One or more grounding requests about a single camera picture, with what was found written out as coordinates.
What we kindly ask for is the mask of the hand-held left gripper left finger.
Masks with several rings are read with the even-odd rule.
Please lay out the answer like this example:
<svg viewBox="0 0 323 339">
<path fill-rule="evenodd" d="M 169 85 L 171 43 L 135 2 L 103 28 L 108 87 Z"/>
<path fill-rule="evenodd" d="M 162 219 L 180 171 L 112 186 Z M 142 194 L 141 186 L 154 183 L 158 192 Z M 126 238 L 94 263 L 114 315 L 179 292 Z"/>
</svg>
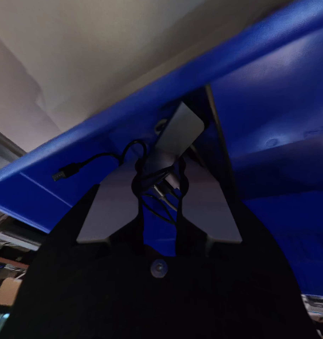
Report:
<svg viewBox="0 0 323 339">
<path fill-rule="evenodd" d="M 101 182 L 77 236 L 78 244 L 108 242 L 110 237 L 139 216 L 138 197 L 132 182 L 137 174 L 137 160 L 130 160 L 109 173 Z"/>
</svg>

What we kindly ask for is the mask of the grey metal USB hub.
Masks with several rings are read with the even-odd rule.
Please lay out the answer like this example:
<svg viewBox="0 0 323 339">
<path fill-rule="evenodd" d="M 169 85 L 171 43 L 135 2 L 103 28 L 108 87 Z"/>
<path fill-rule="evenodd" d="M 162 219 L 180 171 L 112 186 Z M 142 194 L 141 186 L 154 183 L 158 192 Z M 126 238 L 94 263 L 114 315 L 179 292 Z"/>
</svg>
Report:
<svg viewBox="0 0 323 339">
<path fill-rule="evenodd" d="M 143 173 L 150 175 L 172 166 L 204 131 L 205 124 L 184 102 L 165 123 L 149 153 Z"/>
</svg>

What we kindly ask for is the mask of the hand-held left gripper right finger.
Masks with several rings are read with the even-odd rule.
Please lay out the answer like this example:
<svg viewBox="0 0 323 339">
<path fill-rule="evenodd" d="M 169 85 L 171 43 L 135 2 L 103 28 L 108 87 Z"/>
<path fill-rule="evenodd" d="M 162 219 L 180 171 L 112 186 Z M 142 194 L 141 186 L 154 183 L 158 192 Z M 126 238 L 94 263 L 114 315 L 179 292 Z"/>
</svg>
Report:
<svg viewBox="0 0 323 339">
<path fill-rule="evenodd" d="M 242 237 L 216 178 L 194 160 L 180 158 L 181 201 L 177 244 L 210 241 L 240 244 Z"/>
</svg>

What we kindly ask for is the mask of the blue plastic bin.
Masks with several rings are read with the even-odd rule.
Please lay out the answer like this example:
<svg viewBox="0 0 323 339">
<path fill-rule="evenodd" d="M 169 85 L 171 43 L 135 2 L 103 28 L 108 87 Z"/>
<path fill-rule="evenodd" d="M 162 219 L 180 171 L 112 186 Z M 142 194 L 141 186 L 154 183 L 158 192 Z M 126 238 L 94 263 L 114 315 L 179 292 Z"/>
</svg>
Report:
<svg viewBox="0 0 323 339">
<path fill-rule="evenodd" d="M 209 123 L 195 145 L 221 188 L 270 231 L 300 290 L 323 297 L 323 1 L 298 1 L 1 170 L 0 211 L 49 233 L 115 160 L 51 175 L 133 139 L 188 99 Z"/>
</svg>

